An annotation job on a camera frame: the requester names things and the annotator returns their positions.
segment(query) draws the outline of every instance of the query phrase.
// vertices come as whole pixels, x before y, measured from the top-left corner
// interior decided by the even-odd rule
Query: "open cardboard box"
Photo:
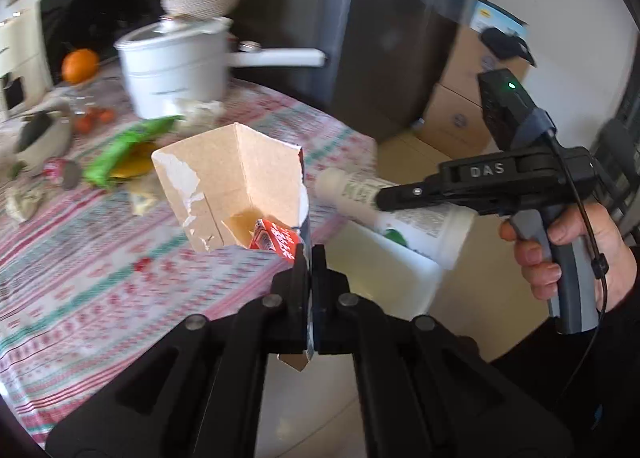
[[[248,248],[257,219],[298,228],[308,212],[302,149],[248,126],[206,131],[158,149],[152,160],[196,252]]]

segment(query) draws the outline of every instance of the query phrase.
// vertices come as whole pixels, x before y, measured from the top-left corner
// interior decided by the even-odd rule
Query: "human hand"
[[[607,311],[622,301],[633,288],[638,267],[631,249],[622,240],[618,227],[607,210],[599,203],[585,204],[587,216],[596,236],[598,249],[609,263],[607,273]],[[522,266],[522,276],[531,285],[537,299],[551,299],[558,293],[558,279],[562,275],[560,265],[542,260],[542,247],[535,241],[518,240],[513,226],[505,221],[500,225],[500,238],[515,242],[513,252]],[[576,205],[569,207],[548,229],[549,240],[555,245],[566,245],[578,236],[586,234],[584,221]],[[596,303],[602,308],[602,286],[595,280]]]

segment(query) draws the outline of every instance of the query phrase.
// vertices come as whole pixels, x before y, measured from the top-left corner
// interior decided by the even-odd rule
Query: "white wall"
[[[564,146],[590,146],[618,108],[638,29],[622,0],[489,0],[529,25],[524,86]]]

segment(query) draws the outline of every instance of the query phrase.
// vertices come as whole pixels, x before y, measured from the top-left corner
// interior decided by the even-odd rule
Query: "white appliance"
[[[202,102],[222,100],[228,68],[242,66],[322,66],[315,48],[268,48],[229,52],[229,18],[187,22],[165,18],[119,39],[122,62],[134,110],[143,119],[164,114],[174,98]]]
[[[0,22],[0,120],[39,103],[47,91],[37,22],[31,11]]]

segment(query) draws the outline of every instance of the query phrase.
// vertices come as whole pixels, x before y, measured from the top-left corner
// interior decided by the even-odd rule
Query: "green package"
[[[169,132],[180,115],[149,119],[119,133],[94,162],[84,171],[84,180],[103,188],[113,187],[111,170],[139,143],[157,139]]]

